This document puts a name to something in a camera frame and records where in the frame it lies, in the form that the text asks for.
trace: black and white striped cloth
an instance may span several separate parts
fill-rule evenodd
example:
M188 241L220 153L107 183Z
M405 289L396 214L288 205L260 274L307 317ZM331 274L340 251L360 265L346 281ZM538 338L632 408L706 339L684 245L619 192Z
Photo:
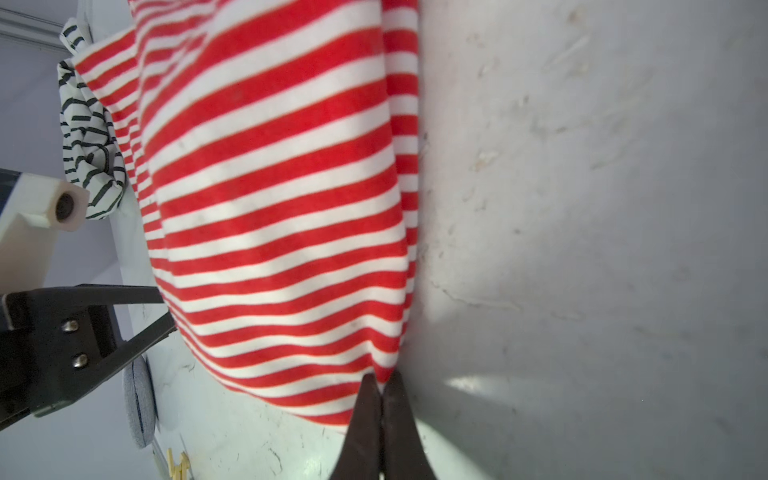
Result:
M91 44L88 28L74 18L64 25L59 38L73 55ZM104 218L120 203L126 183L125 163L111 116L70 58L58 64L58 94L65 176L91 194L86 217Z

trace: table surface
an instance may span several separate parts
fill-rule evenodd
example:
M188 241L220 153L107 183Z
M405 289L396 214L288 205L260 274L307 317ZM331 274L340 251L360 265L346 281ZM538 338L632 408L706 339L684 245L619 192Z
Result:
M130 21L112 5L91 5L94 36ZM758 18L757 0L422 2L399 365L439 478L768 471ZM152 284L130 194L111 222L124 282ZM134 330L162 313L132 307ZM228 392L178 334L148 356L157 437L197 480L327 478L339 434Z

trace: yellow object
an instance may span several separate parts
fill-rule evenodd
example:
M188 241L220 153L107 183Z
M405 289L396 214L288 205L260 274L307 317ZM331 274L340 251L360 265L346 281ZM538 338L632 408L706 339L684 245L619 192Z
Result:
M168 449L168 475L171 480L187 480L187 470L190 469L190 458L186 452L181 453L180 464L174 462L174 453Z

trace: crumpled striped cloth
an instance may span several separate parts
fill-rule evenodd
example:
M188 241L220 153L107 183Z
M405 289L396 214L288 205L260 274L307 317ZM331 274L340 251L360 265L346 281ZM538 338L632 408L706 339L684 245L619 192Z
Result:
M224 386L345 426L411 306L416 0L137 0L75 59L157 284Z
M81 27L74 18L64 25L59 38L73 55L91 44L88 28ZM126 181L111 118L70 58L61 61L57 70L65 178L88 190L85 216L104 218L120 203Z

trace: striped cloth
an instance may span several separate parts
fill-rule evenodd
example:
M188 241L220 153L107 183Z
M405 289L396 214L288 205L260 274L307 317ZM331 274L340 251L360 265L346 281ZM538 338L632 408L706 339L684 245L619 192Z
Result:
M73 55L91 44L87 28L74 18L64 25L59 38ZM126 181L109 112L83 82L71 59L61 61L57 70L65 178L88 190L85 216L104 218L120 203Z
M137 0L77 69L157 284L228 389L348 424L395 367L418 210L416 0Z

